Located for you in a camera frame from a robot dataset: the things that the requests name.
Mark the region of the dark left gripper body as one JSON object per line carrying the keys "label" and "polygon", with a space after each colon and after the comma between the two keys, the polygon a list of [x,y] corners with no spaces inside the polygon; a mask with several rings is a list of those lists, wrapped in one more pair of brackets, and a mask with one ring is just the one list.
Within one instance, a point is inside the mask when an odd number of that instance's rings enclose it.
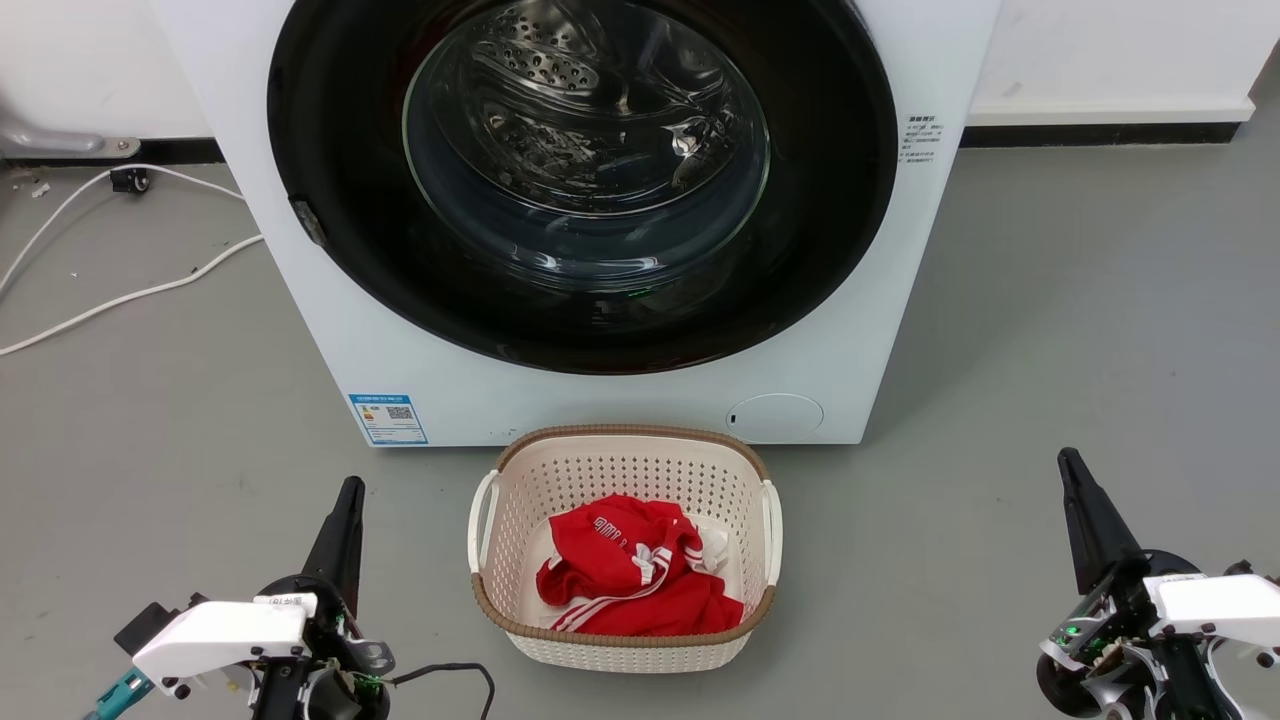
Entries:
{"label": "dark left gripper body", "polygon": [[381,675],[394,666],[380,641],[357,624],[360,575],[296,574],[273,582],[259,596],[312,594],[315,614],[303,620],[301,641],[282,656],[261,653],[250,662],[255,687],[252,719],[388,719],[390,692]]}

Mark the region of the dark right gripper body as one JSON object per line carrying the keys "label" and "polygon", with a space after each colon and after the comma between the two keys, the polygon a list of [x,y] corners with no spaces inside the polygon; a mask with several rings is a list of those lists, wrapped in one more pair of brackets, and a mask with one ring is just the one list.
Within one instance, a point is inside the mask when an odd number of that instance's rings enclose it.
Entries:
{"label": "dark right gripper body", "polygon": [[1277,578],[1247,561],[1211,577],[1175,553],[1146,559],[1133,597],[1084,594],[1041,642],[1041,694],[1079,719],[1245,719],[1216,653],[1235,643],[1277,667]]}

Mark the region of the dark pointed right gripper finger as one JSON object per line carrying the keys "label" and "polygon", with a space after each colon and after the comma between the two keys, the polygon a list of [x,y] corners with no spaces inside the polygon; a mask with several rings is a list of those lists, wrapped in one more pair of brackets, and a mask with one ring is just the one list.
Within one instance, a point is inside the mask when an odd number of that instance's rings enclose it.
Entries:
{"label": "dark pointed right gripper finger", "polygon": [[1147,570],[1144,550],[1076,448],[1061,448],[1057,466],[1079,593],[1105,585],[1133,597]]}

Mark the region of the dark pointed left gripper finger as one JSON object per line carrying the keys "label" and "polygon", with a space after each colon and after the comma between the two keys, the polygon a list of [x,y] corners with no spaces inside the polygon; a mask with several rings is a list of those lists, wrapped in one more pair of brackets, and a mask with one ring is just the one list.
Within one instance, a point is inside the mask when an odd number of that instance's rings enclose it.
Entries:
{"label": "dark pointed left gripper finger", "polygon": [[302,569],[305,577],[332,585],[351,612],[358,610],[365,491],[360,477],[343,480]]}

